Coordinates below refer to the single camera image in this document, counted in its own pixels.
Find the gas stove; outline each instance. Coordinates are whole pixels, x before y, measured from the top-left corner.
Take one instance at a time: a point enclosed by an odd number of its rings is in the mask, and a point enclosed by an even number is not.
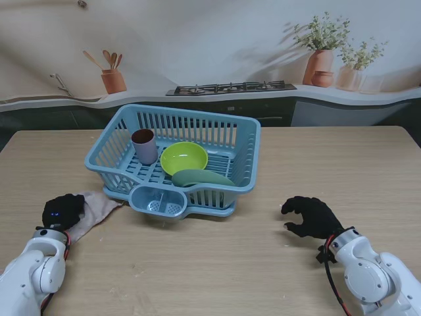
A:
[[[286,84],[283,80],[266,82],[243,82],[240,84],[207,84],[204,86],[179,86],[170,90],[166,95],[214,95],[241,92],[264,92],[296,90],[292,84]]]

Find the wood grain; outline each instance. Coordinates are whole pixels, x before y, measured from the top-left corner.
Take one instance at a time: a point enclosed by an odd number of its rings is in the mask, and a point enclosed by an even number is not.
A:
[[[84,157],[101,131],[16,133],[0,153],[0,267],[41,224],[46,201],[100,190]],[[282,224],[295,195],[324,200],[376,251],[400,257],[421,279],[421,152],[397,127],[263,128],[256,188],[228,219],[150,221],[123,207],[75,244],[46,315],[341,315],[320,241]],[[333,274],[339,291],[343,269]]]

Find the beige cloth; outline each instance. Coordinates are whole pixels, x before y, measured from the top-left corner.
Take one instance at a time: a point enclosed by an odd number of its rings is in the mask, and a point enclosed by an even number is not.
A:
[[[84,214],[81,215],[81,219],[76,225],[67,230],[72,244],[89,232],[92,227],[102,222],[113,209],[122,205],[109,199],[102,192],[81,192],[79,194],[85,197]]]

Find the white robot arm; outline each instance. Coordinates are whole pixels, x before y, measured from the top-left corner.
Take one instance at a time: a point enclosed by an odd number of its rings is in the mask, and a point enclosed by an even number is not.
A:
[[[344,265],[345,282],[364,315],[421,315],[421,284],[399,258],[377,254],[355,229],[342,232],[329,249]]]
[[[45,300],[59,290],[65,274],[67,235],[39,229],[0,276],[0,315],[40,316]]]

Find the potted plant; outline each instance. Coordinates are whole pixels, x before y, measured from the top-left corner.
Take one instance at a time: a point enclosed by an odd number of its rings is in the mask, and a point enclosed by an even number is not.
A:
[[[295,43],[314,51],[307,63],[303,84],[311,85],[316,71],[330,71],[334,61],[332,51],[347,43],[348,25],[348,19],[339,17],[333,21],[325,12],[321,19],[315,15],[309,24],[294,26]]]
[[[370,44],[374,42],[374,38],[370,38]],[[336,87],[347,91],[358,91],[362,80],[362,71],[373,63],[377,58],[383,56],[384,46],[388,41],[378,45],[368,46],[366,41],[362,41],[358,50],[354,49],[350,43],[346,43],[341,48],[342,61],[345,66],[339,71]]]

